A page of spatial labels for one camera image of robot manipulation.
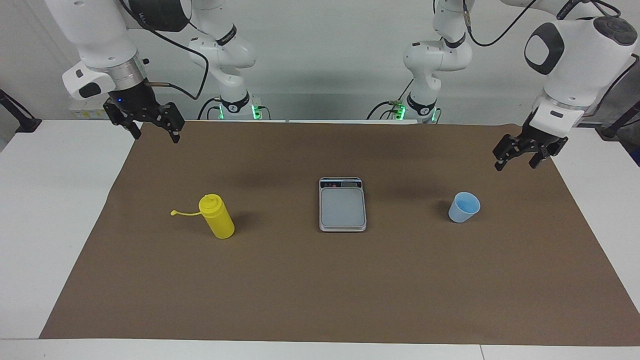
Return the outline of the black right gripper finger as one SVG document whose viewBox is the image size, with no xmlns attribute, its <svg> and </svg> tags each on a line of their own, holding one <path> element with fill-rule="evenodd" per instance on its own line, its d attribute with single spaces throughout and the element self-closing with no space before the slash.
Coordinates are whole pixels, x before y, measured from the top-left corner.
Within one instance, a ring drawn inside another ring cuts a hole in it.
<svg viewBox="0 0 640 360">
<path fill-rule="evenodd" d="M 181 138 L 180 132 L 185 126 L 185 119 L 173 102 L 156 105 L 152 112 L 152 123 L 158 128 L 165 130 L 174 144 L 179 143 Z"/>
<path fill-rule="evenodd" d="M 141 130 L 135 121 L 126 112 L 122 112 L 111 99 L 107 99 L 103 103 L 103 109 L 113 125 L 128 130 L 135 140 L 141 137 Z"/>
</svg>

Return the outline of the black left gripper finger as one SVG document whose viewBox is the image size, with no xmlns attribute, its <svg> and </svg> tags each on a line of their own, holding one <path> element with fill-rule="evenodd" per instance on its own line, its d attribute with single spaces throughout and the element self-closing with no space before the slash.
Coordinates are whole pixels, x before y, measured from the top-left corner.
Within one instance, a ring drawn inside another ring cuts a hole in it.
<svg viewBox="0 0 640 360">
<path fill-rule="evenodd" d="M 496 171 L 501 172 L 510 160 L 521 157 L 523 153 L 520 139 L 510 134 L 505 134 L 493 149 L 494 168 Z"/>
<path fill-rule="evenodd" d="M 534 145 L 534 155 L 529 161 L 530 168 L 536 169 L 546 159 L 556 157 L 568 141 L 569 137 L 561 137 L 558 141 L 551 142 L 548 145 L 536 142 Z"/>
</svg>

